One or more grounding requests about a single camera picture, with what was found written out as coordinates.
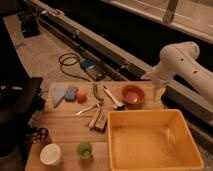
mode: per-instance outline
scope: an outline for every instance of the red bowl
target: red bowl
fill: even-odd
[[[122,89],[123,101],[129,104],[140,104],[144,100],[144,91],[136,85],[125,85]]]

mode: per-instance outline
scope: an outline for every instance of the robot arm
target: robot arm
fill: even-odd
[[[213,73],[195,61],[199,52],[194,42],[165,46],[160,52],[159,64],[150,73],[153,84],[157,88],[165,87],[178,74],[213,105]]]

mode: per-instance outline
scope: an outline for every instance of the white cup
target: white cup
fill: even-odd
[[[57,144],[46,145],[40,153],[40,160],[48,166],[57,166],[62,162],[61,149]]]

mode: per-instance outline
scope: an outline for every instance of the electrical cord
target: electrical cord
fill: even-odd
[[[72,62],[72,63],[66,63],[67,60],[70,60],[70,59],[74,59],[75,61]],[[79,58],[79,56],[78,56],[77,54],[71,53],[71,52],[70,52],[70,53],[65,53],[65,54],[61,55],[61,56],[58,58],[58,61],[59,61],[59,63],[60,63],[60,70],[61,70],[61,72],[64,73],[65,75],[68,75],[68,76],[73,77],[73,78],[78,78],[78,79],[82,79],[82,80],[85,80],[85,81],[90,82],[89,79],[84,78],[84,77],[80,77],[80,76],[77,76],[77,75],[70,74],[70,73],[66,72],[66,71],[64,70],[64,68],[63,68],[64,66],[73,66],[73,65],[76,65],[76,64],[78,64],[78,63],[80,64],[80,58]]]

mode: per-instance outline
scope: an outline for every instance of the yellow tray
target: yellow tray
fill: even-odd
[[[112,171],[183,171],[204,167],[179,110],[112,111],[108,124]]]

